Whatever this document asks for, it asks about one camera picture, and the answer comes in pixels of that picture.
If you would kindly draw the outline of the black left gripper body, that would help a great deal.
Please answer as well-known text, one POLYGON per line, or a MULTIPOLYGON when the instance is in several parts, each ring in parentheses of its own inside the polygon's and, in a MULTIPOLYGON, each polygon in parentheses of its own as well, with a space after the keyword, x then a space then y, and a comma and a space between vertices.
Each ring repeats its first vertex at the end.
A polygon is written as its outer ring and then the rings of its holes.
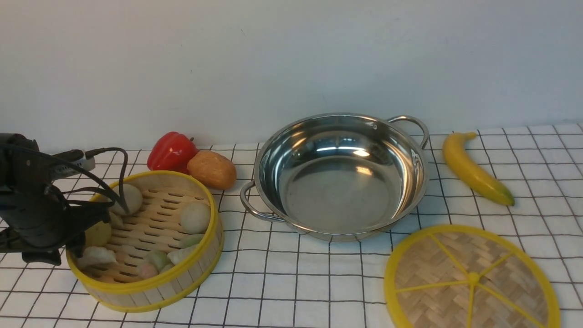
POLYGON ((66 244, 64 197, 52 186, 51 160, 36 141, 1 134, 1 252, 45 252, 66 244))

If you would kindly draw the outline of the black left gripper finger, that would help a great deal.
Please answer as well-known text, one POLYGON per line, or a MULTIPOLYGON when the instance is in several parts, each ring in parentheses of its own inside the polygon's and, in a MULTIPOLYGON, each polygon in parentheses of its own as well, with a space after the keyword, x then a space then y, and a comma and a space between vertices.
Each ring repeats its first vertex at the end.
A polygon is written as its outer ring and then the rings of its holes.
POLYGON ((59 241, 56 245, 52 245, 52 247, 46 249, 31 248, 22 251, 21 258, 27 264, 42 263, 58 267, 62 264, 61 251, 68 251, 74 255, 80 256, 83 249, 85 249, 85 245, 85 233, 79 233, 77 236, 67 237, 66 243, 64 241, 59 241))
POLYGON ((108 211, 112 203, 75 201, 60 207, 59 221, 64 228, 65 240, 85 236, 87 230, 99 222, 110 222, 108 211))

